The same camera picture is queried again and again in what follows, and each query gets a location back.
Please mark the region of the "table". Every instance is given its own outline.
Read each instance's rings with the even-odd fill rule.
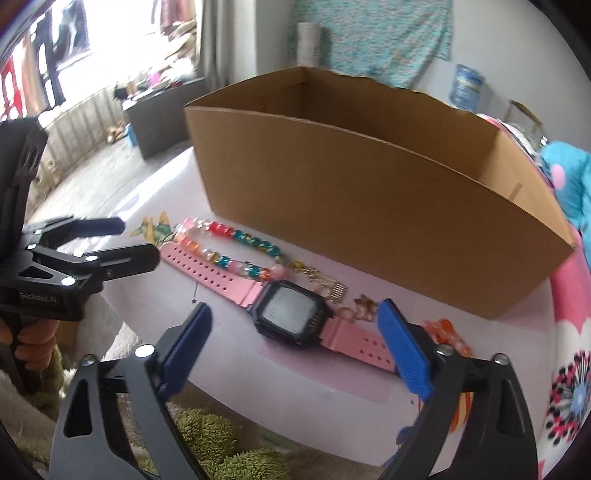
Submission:
[[[143,182],[112,212],[126,222],[123,235],[87,239],[77,251],[139,243],[141,237],[132,238],[129,233],[143,218],[152,217],[156,225],[162,211],[171,223],[188,216],[216,218],[192,149]],[[224,242],[218,249],[224,254],[265,265],[264,257],[248,257],[258,252],[217,241]],[[376,301],[392,298],[410,322],[450,319],[477,357],[490,358],[496,352],[509,355],[534,430],[540,431],[556,342],[548,281],[491,322],[286,242],[276,239],[276,243],[291,256],[343,281],[349,287],[349,299],[361,293]],[[190,375],[196,386],[273,432],[335,455],[380,465],[396,451],[396,436],[413,423],[418,406],[416,395],[398,378],[320,348],[292,351],[259,335],[238,306],[204,287],[195,291],[195,282],[162,262],[153,273],[107,282],[102,294],[146,342],[157,341],[166,328],[181,324],[193,308],[194,297],[209,304],[213,331]],[[362,322],[362,326],[376,330],[373,323]],[[436,470],[449,465],[460,437],[461,432],[448,435]]]
[[[183,107],[210,92],[204,79],[154,93],[138,101],[126,100],[127,113],[139,150],[148,159],[189,138]]]

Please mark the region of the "blue stuffed toy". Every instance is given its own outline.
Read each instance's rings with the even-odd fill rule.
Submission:
[[[564,142],[540,152],[541,168],[554,185],[556,199],[570,223],[581,233],[591,268],[591,154]]]

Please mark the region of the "hand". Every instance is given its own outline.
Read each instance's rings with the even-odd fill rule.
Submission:
[[[21,344],[14,352],[14,356],[25,361],[28,370],[45,370],[51,361],[51,353],[56,345],[56,330],[58,320],[41,319],[21,330],[18,340]],[[4,320],[0,319],[0,343],[10,345],[12,333]]]

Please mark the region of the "paper roll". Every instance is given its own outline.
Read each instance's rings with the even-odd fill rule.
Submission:
[[[297,64],[317,67],[320,58],[320,24],[300,22],[297,24]]]

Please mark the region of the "white wall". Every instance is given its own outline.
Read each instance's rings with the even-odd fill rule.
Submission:
[[[229,77],[231,83],[236,83],[258,75],[255,34],[256,0],[234,0],[230,5],[233,10],[234,29]]]
[[[288,66],[285,36],[293,0],[249,1],[256,2],[256,74]],[[486,77],[493,95],[483,95],[481,111],[502,117],[507,100],[517,100],[544,122],[552,140],[591,151],[591,82],[528,0],[454,0],[452,60],[435,59],[415,88],[447,100],[456,63]]]
[[[287,58],[287,25],[294,0],[256,0],[257,74],[290,66]]]

